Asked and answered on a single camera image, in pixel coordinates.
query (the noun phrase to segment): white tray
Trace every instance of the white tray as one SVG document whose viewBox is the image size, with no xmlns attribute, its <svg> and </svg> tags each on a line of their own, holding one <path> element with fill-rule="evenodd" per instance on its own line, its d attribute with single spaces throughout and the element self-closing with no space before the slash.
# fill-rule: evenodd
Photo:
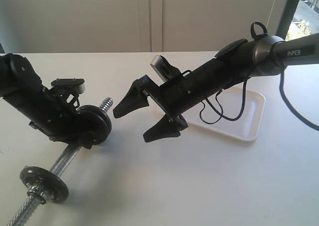
<svg viewBox="0 0 319 226">
<path fill-rule="evenodd" d="M 218 103 L 215 101 L 215 95 L 209 100 L 220 111 Z M 234 118 L 239 114 L 242 100 L 242 89 L 231 87 L 224 90 L 218 96 L 219 102 L 224 109 L 224 115 Z M 206 108 L 202 113 L 203 119 L 208 122 L 214 122 L 218 119 L 218 115 L 205 102 Z M 246 91 L 245 110 L 241 118 L 237 121 L 228 121 L 221 119 L 218 123 L 208 125 L 203 123 L 199 118 L 199 111 L 203 108 L 203 104 L 199 103 L 191 109 L 184 112 L 182 115 L 189 124 L 193 124 L 238 140 L 252 141 L 255 140 L 263 114 L 265 105 L 265 97 L 260 93 Z"/>
</svg>

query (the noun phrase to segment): black loop strap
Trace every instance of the black loop strap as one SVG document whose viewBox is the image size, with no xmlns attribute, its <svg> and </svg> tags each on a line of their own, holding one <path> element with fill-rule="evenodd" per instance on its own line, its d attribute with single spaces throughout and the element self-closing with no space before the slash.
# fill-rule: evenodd
<svg viewBox="0 0 319 226">
<path fill-rule="evenodd" d="M 260 26 L 262 29 L 263 29 L 263 32 L 262 34 L 256 34 L 256 31 L 255 31 L 255 25 L 258 25 Z M 251 37 L 254 39 L 254 40 L 259 40 L 263 37 L 267 37 L 268 34 L 267 34 L 267 28 L 265 27 L 265 25 L 263 25 L 261 22 L 253 22 L 250 26 L 250 33 L 251 33 Z"/>
</svg>

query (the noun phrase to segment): white table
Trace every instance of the white table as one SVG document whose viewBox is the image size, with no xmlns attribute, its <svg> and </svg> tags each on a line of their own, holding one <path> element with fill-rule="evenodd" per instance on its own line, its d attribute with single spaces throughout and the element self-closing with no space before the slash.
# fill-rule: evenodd
<svg viewBox="0 0 319 226">
<path fill-rule="evenodd" d="M 181 70 L 195 69 L 215 52 L 163 53 Z M 46 86 L 55 78 L 84 78 L 80 102 L 118 103 L 133 80 L 148 74 L 156 53 L 24 54 Z M 255 78 L 248 89 L 266 105 L 257 140 L 246 143 L 190 126 L 181 137 L 144 143 L 142 134 L 161 116 L 156 106 L 121 119 L 103 145 L 81 149 L 62 175 L 70 196 L 40 206 L 30 226 L 317 226 L 319 133 L 282 102 L 279 77 Z M 289 67 L 286 93 L 314 122 L 319 65 Z M 0 225 L 26 198 L 19 173 L 25 165 L 49 169 L 65 144 L 51 142 L 29 120 L 0 101 Z"/>
</svg>

